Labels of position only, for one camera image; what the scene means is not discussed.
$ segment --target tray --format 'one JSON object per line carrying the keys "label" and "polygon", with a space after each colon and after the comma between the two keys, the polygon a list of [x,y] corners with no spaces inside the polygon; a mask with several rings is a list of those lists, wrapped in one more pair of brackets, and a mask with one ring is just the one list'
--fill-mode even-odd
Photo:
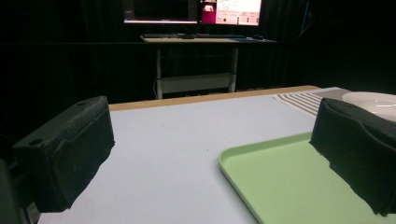
{"label": "tray", "polygon": [[226,149],[221,171],[260,223],[396,223],[370,206],[329,168],[311,133]]}

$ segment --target wooden table edge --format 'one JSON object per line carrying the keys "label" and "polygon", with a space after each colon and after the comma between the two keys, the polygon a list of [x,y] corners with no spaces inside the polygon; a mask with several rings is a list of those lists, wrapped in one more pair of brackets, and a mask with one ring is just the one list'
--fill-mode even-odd
{"label": "wooden table edge", "polygon": [[150,108],[155,106],[184,105],[190,103],[225,100],[225,99],[233,99],[239,97],[280,94],[280,93],[293,92],[293,91],[313,91],[318,89],[320,88],[316,86],[306,85],[306,86],[296,86],[296,87],[273,88],[273,89],[266,89],[259,91],[238,91],[238,92],[188,96],[188,97],[179,97],[179,98],[162,99],[162,100],[138,101],[131,103],[112,104],[109,105],[108,107],[110,111],[120,111],[120,110],[128,110],[128,109]]}

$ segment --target striped cloth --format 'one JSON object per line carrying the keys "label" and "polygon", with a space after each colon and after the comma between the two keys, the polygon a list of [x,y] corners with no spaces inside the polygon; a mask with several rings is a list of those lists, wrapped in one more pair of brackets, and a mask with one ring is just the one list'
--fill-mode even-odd
{"label": "striped cloth", "polygon": [[317,117],[320,101],[322,97],[313,93],[284,93],[276,94],[274,98],[289,105],[312,118]]}

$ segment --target white plate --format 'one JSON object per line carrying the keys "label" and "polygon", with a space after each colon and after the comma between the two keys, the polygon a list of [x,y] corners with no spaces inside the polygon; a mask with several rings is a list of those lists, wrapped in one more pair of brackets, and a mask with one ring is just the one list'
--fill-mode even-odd
{"label": "white plate", "polygon": [[357,105],[383,119],[396,121],[396,95],[353,91],[344,94],[343,101]]}

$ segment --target monitor screen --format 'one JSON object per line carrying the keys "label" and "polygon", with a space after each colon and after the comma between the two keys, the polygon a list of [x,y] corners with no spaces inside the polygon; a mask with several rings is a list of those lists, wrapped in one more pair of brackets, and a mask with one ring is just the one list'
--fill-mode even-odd
{"label": "monitor screen", "polygon": [[258,26],[262,0],[199,0],[201,24]]}
{"label": "monitor screen", "polygon": [[123,0],[124,23],[196,24],[198,0]]}

